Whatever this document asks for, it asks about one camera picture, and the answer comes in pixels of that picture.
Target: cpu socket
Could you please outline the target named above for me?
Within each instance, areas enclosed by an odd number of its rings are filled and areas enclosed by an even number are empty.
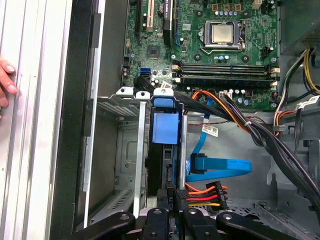
[[[241,21],[206,21],[198,33],[201,50],[242,52],[246,49],[246,27]]]

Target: hand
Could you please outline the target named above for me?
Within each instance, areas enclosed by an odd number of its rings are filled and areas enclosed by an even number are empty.
[[[0,109],[9,105],[5,91],[13,95],[18,92],[15,83],[8,76],[8,74],[13,74],[14,72],[15,69],[0,56]]]

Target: sticker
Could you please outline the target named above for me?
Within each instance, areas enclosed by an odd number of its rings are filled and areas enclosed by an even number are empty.
[[[304,101],[303,103],[299,104],[297,107],[298,109],[303,109],[308,104],[308,101]]]
[[[219,129],[214,126],[203,125],[202,132],[207,133],[214,137],[218,137]]]
[[[162,88],[162,89],[172,89],[172,87],[173,86],[170,83],[168,83],[166,81],[162,81],[160,88]]]
[[[307,102],[306,105],[311,105],[311,104],[316,104],[318,102],[318,99],[320,98],[320,96],[313,96],[309,99],[309,101]]]
[[[183,31],[191,31],[191,24],[182,24],[182,30]]]

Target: green circuit board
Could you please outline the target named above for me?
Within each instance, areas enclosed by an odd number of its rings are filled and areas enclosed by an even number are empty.
[[[142,1],[142,14],[148,13],[149,0]],[[164,43],[163,17],[157,14],[161,9],[163,0],[154,0],[153,30],[143,31],[139,37],[135,34],[137,5],[129,5],[126,31],[126,46],[124,56],[129,59],[130,68],[128,77],[123,78],[124,86],[133,86],[134,78],[140,74],[140,68],[151,68],[151,78],[160,86],[163,81],[173,85],[178,91],[191,95],[193,86],[179,86],[173,84],[172,79],[172,55],[175,59],[185,63],[221,64],[221,65],[249,65],[249,66],[278,66],[278,14],[277,8],[267,14],[262,14],[261,9],[253,9],[253,0],[209,0],[207,7],[194,0],[176,0],[176,11],[174,17],[174,37],[172,47]],[[199,32],[206,21],[240,21],[245,25],[246,44],[241,52],[214,51],[205,54],[200,47]],[[150,59],[150,47],[157,49],[155,59]],[[262,49],[272,48],[267,57],[262,57]],[[230,87],[208,87],[216,92],[228,91]],[[232,99],[242,109],[257,111],[274,111],[273,93],[276,88],[233,88],[232,90],[250,91],[252,96],[247,98],[249,104],[244,105],[246,95],[233,94]]]

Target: motherboard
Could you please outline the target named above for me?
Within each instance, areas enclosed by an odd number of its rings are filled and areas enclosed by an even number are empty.
[[[278,72],[275,0],[129,0],[124,86],[142,75],[155,87],[274,111]]]

